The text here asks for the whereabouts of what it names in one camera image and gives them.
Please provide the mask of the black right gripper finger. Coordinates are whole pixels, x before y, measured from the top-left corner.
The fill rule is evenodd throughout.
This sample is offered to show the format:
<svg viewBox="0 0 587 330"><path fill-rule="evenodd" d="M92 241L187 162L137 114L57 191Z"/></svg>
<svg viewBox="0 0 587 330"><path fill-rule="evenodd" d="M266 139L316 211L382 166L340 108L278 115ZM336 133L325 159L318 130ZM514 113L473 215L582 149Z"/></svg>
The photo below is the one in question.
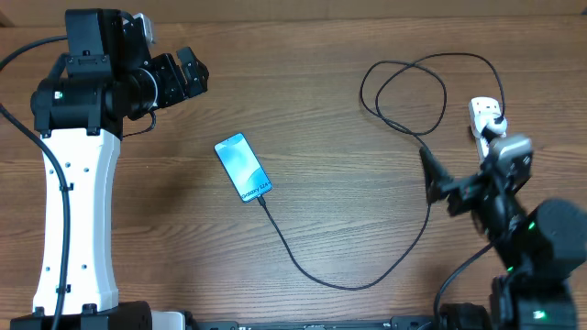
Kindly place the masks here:
<svg viewBox="0 0 587 330"><path fill-rule="evenodd" d="M426 201L433 204L446 199L454 190L454 179L428 148L421 147L419 155L425 176Z"/></svg>
<svg viewBox="0 0 587 330"><path fill-rule="evenodd" d="M487 143L491 143L494 139L499 138L502 134L503 129L500 125L489 123L482 129L481 138Z"/></svg>

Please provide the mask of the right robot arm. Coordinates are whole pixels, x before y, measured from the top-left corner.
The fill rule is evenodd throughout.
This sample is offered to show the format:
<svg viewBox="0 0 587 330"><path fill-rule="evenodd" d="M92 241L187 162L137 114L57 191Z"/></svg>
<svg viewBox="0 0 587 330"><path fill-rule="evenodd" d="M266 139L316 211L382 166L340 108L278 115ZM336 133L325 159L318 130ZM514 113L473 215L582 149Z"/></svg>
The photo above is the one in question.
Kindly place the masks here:
<svg viewBox="0 0 587 330"><path fill-rule="evenodd" d="M500 137L485 128L488 153L477 173L455 179L422 147L426 200L445 200L451 216L470 214L488 238L506 275L492 281L489 309L443 303L437 295L429 329L576 329L578 313L569 278L586 260L586 213L576 204L547 199L527 212L516 199L531 177L534 150L522 134Z"/></svg>

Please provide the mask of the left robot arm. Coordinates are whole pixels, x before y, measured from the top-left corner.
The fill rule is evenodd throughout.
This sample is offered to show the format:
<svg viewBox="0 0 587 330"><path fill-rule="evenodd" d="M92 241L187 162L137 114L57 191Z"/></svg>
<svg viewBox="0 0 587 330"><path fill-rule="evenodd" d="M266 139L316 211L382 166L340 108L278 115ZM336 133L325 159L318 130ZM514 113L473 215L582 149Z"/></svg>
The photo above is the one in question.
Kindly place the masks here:
<svg viewBox="0 0 587 330"><path fill-rule="evenodd" d="M68 51L31 95L43 153L46 215L42 271L30 314L14 329L194 329L186 311L121 302L111 252L112 191L126 120L203 94L209 72L190 48L150 54L142 14L70 9Z"/></svg>

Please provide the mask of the Samsung Galaxy smartphone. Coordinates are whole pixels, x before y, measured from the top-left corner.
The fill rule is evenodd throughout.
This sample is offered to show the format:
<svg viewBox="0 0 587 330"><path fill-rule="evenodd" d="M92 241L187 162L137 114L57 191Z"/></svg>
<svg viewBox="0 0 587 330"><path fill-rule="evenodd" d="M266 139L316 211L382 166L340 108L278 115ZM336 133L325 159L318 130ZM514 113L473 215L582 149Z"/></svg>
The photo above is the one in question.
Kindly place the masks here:
<svg viewBox="0 0 587 330"><path fill-rule="evenodd" d="M215 144L215 152L243 203L272 189L272 183L242 133Z"/></svg>

